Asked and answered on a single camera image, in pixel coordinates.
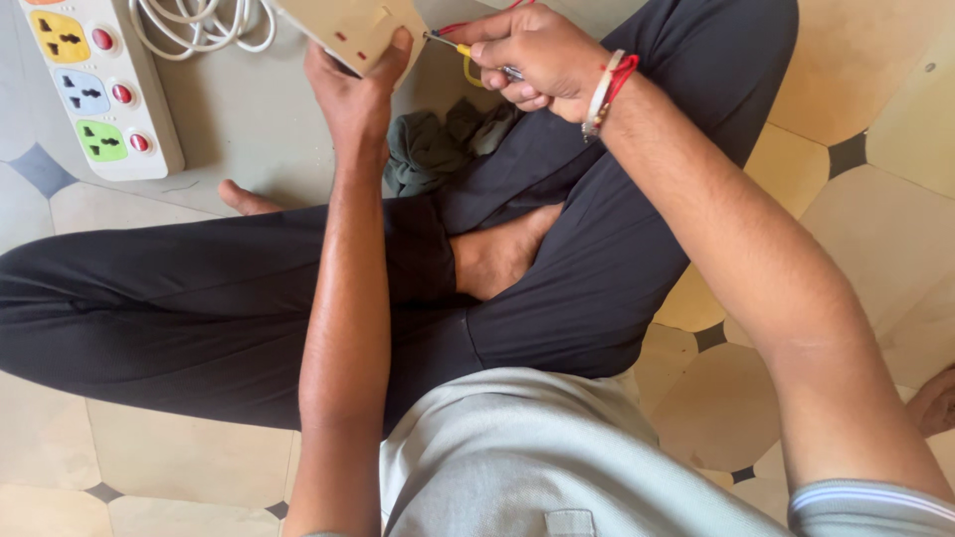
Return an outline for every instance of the tiled floor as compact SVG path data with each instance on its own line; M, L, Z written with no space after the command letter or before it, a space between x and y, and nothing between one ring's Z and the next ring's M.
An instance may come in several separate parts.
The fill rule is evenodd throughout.
M598 36L643 4L543 2ZM490 12L474 0L417 4L432 26ZM746 169L848 274L907 400L955 361L955 4L800 5L796 56ZM19 8L0 3L0 252L55 233L230 215L215 192L225 177L289 206L324 202L332 150L299 74L303 41L284 23L279 35L258 56L158 62L189 169L107 183L82 158ZM458 69L456 56L426 50L395 112L441 112L460 95L493 102L446 76ZM263 96L275 106L246 106ZM664 449L783 520L775 394L749 338L693 268L656 321L629 377ZM929 443L955 483L955 431ZM0 374L0 535L275 536L300 448L289 431Z

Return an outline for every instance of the grey t-shirt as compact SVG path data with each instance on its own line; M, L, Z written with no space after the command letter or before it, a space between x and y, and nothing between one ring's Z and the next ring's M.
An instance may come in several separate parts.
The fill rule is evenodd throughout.
M385 535L955 535L955 505L848 480L798 490L787 529L657 443L613 379L525 368L459 378L382 443Z

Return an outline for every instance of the hand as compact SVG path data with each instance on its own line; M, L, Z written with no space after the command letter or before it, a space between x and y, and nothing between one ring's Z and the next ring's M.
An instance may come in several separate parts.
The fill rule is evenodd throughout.
M365 78L346 74L314 41L308 44L305 75L331 131L339 161L388 159L385 136L392 121L394 84L408 67L414 39L399 28L392 45Z
M526 112L545 106L562 118L582 123L611 53L562 15L542 4L502 11L447 34L471 45L481 81L500 90ZM498 68L509 65L524 75L512 83Z

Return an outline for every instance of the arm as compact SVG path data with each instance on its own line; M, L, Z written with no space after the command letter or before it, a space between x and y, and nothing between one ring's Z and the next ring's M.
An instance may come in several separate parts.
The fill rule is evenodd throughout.
M391 365L381 174L391 91L411 36L364 80L311 44L306 73L335 141L335 185L308 322L299 406L302 458L284 534L380 535L378 444Z
M451 37L475 43L489 88L504 88L524 110L549 106L572 122L584 120L609 57L543 6L495 15ZM503 65L521 69L523 84L543 97L523 97L521 84L493 70ZM812 236L640 75L614 102L602 136L765 359L791 485L875 480L951 501L859 300Z

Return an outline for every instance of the black pants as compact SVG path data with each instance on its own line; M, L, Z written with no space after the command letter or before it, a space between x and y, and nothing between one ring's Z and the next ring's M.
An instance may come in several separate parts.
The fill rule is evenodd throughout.
M651 0L604 40L742 166L796 41L795 0ZM534 266L454 299L448 236L566 201ZM431 196L387 200L393 358L386 432L482 369L613 376L688 259L599 143L549 112ZM297 388L328 208L51 237L0 258L0 369L188 416L299 427Z

